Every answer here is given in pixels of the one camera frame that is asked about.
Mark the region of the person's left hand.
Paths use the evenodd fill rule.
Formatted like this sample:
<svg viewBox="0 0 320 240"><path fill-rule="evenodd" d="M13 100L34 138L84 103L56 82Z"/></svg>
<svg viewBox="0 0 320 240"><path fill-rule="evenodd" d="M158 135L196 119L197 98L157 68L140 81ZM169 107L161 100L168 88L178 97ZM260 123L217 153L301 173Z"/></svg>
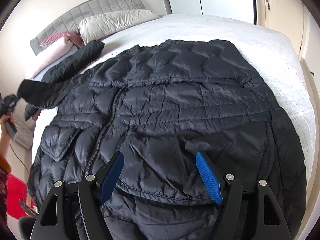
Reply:
<svg viewBox="0 0 320 240"><path fill-rule="evenodd" d="M14 138L17 133L17 129L15 127L14 116L11 112L7 114L3 114L1 116L1 134L6 135L7 137Z"/></svg>

